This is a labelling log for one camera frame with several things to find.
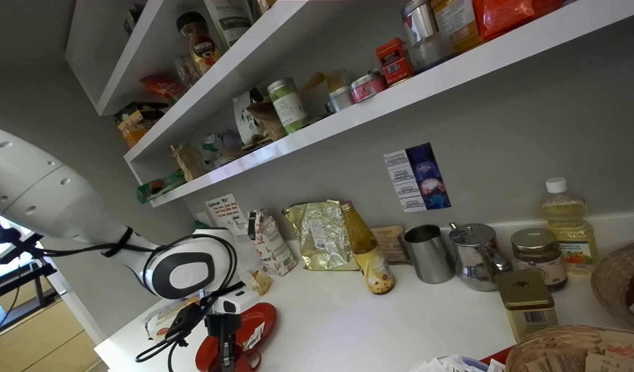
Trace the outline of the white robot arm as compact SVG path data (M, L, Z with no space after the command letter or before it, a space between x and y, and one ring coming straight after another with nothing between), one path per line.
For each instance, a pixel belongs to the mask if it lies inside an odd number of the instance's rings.
M216 346L216 372L239 372L235 331L242 304L233 294L238 251L225 229L194 229L174 241L156 243L120 222L95 187L47 150L0 129L0 239L34 256L101 251L121 263L156 298L195 295L171 322L170 333L143 348L136 362L164 352L167 372L177 345L204 321Z

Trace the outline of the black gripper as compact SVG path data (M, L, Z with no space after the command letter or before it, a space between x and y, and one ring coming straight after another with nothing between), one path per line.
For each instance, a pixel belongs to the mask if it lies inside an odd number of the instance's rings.
M208 313L208 335L216 342L216 357L211 372L235 372L238 342L235 333L239 329L238 313Z

